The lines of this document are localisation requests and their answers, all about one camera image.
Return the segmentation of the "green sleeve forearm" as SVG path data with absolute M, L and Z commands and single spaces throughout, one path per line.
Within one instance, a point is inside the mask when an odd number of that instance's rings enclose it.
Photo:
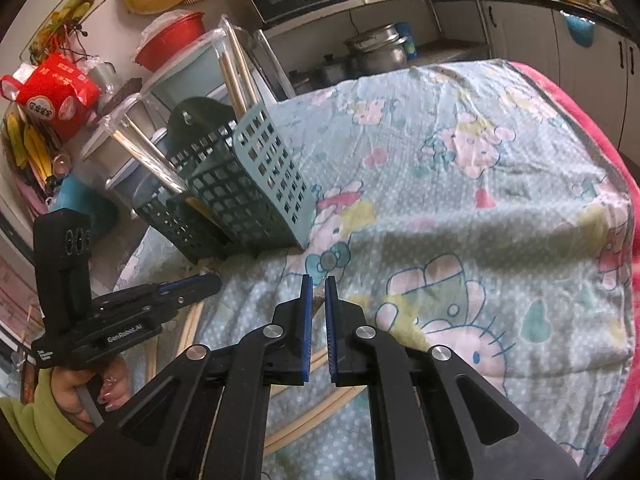
M 80 445 L 87 434 L 74 426 L 55 403 L 51 389 L 52 370 L 40 370 L 35 400 L 24 404 L 4 396 L 1 421 L 20 442 L 38 470 L 53 479 L 58 465 Z

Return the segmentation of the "left hand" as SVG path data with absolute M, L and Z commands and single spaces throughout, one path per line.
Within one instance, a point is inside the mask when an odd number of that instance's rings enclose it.
M 122 356 L 85 370 L 57 366 L 50 384 L 58 409 L 84 434 L 96 429 L 98 416 L 119 410 L 132 395 L 129 368 Z

